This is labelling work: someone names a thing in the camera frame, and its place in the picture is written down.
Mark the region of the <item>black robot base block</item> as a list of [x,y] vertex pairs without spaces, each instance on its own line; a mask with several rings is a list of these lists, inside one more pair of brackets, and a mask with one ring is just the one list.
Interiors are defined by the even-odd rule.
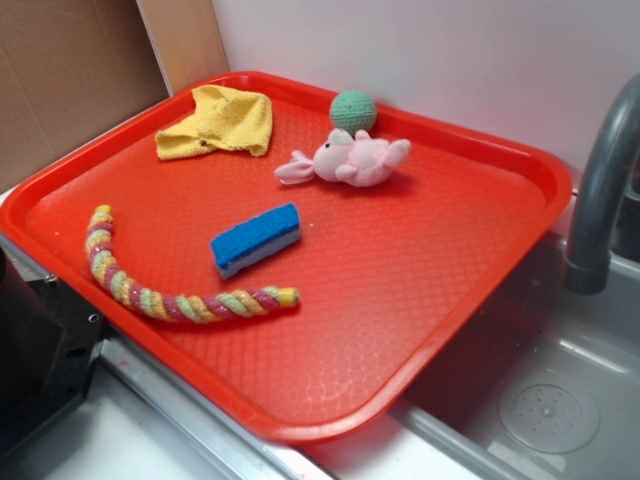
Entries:
[[57,277],[27,281],[1,254],[1,459],[86,399],[104,316]]

